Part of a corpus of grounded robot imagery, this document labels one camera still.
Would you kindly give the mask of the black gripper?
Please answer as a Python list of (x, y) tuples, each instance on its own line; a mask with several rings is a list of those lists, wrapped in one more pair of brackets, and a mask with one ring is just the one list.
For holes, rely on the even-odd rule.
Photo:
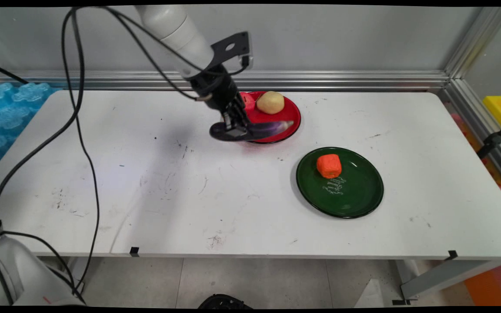
[(200, 73), (189, 77), (189, 84), (200, 97), (211, 98), (205, 101), (211, 109), (224, 111), (222, 113), (225, 124), (225, 133), (239, 133), (249, 130), (249, 118), (245, 110), (245, 103), (241, 99), (238, 87), (228, 74), (224, 65), (215, 65), (208, 69), (219, 76)]

